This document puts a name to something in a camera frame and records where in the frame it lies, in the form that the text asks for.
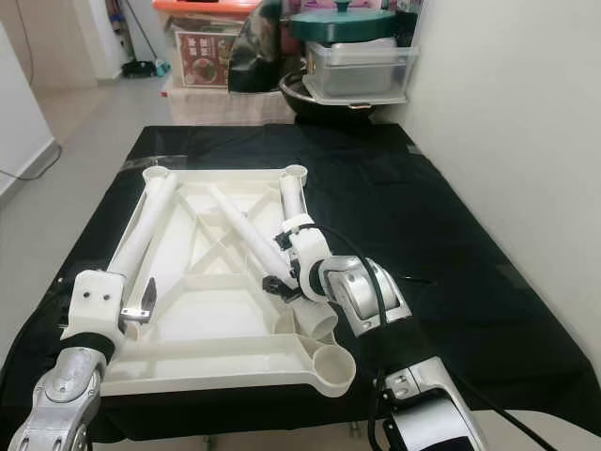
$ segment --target table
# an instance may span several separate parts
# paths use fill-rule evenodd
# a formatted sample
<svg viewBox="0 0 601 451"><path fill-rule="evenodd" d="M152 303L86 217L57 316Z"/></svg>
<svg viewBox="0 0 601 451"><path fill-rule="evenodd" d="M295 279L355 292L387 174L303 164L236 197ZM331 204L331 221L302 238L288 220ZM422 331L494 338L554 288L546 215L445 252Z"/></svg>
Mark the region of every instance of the table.
<svg viewBox="0 0 601 451"><path fill-rule="evenodd" d="M346 234L396 278L447 364L505 409L546 412L601 435L601 391L590 362L413 148L396 125L146 127L13 344L0 385L0 446L27 416L35 382L54 365L56 324L75 274L106 267L144 188L144 164L152 162L189 169L306 166L305 197L316 223ZM331 247L347 253L338 242ZM358 363L342 397L304 385L105 397L89 432L109 443L364 419L372 375L348 325L339 323L336 337ZM464 396L472 409L485 407Z"/></svg>

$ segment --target white plastic base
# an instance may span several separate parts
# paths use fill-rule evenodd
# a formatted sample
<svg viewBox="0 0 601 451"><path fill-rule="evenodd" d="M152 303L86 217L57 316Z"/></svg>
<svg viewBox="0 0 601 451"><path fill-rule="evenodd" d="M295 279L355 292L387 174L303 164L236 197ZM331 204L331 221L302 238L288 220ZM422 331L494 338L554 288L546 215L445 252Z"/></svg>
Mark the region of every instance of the white plastic base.
<svg viewBox="0 0 601 451"><path fill-rule="evenodd" d="M128 325L102 395L297 383L327 397L345 393L355 377L352 356L332 334L302 335L292 307L261 289L265 271L207 190L215 184L280 253L273 237L284 220L285 171L174 172L176 194L125 302L138 307L154 277L153 317Z"/></svg>

